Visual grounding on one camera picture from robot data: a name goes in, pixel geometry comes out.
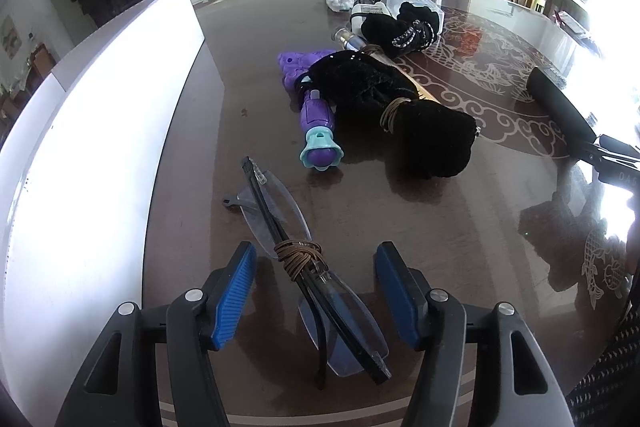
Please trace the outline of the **black patterned socks bundle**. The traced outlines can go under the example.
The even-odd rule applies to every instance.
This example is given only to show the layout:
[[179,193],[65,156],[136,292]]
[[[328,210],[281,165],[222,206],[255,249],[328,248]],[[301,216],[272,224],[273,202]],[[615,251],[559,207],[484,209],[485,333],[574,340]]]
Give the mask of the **black patterned socks bundle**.
[[368,43],[381,48],[392,60],[425,50],[442,32],[436,11],[409,2],[400,6],[396,18],[386,14],[367,14],[360,30]]

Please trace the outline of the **rimless eyeglasses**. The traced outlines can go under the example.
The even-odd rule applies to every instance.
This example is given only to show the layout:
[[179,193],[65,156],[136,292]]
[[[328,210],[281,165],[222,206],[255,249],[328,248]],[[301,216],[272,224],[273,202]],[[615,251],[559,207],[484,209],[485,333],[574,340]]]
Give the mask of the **rimless eyeglasses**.
[[392,377],[385,359],[390,350],[369,308],[330,267],[293,195],[254,159],[242,159],[247,186],[224,200],[242,213],[268,257],[280,263],[302,298],[297,310],[318,351],[316,385],[326,374],[346,378],[367,374],[377,384]]

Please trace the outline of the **black knit cloth bundle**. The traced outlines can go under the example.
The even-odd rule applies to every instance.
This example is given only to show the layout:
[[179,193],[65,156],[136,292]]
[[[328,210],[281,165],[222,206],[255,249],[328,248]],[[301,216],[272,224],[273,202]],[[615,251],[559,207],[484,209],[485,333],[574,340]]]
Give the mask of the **black knit cloth bundle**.
[[358,131],[388,134],[408,176],[452,178],[469,164],[475,118],[423,98],[398,67],[362,52],[337,51],[314,62],[306,76]]

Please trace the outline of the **small glass bottle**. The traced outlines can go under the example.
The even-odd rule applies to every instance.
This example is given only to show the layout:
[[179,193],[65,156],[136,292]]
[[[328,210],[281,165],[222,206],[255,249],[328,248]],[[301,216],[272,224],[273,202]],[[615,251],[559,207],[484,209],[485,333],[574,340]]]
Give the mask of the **small glass bottle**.
[[364,52],[368,48],[366,40],[345,27],[338,28],[334,32],[333,40],[338,42],[344,50]]

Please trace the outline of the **purple toy water gun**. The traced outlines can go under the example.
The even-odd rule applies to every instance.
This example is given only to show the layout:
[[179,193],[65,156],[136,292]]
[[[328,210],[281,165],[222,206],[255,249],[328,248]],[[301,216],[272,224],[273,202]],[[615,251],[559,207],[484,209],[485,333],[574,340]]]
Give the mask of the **purple toy water gun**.
[[312,65],[332,53],[333,50],[319,50],[278,55],[283,87],[289,95],[296,96],[299,105],[299,124],[305,139],[299,160],[305,168],[320,172],[340,165],[344,157],[333,139],[333,110],[309,74]]

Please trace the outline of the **white lotion bottle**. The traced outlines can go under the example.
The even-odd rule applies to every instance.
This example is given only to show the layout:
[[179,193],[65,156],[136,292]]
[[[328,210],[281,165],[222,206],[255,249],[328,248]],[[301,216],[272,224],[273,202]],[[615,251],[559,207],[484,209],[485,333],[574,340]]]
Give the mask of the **white lotion bottle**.
[[352,7],[352,12],[349,15],[350,30],[361,36],[361,26],[364,19],[370,15],[388,15],[390,16],[390,10],[384,2],[375,2],[373,4],[357,3]]

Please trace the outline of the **white cardboard box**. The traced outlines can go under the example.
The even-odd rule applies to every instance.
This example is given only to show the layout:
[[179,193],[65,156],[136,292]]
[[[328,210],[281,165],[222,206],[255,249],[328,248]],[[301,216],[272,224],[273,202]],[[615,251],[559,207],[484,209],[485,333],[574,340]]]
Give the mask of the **white cardboard box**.
[[1,151],[1,380],[50,426],[117,308],[140,303],[160,156],[204,35],[145,0],[73,49]]

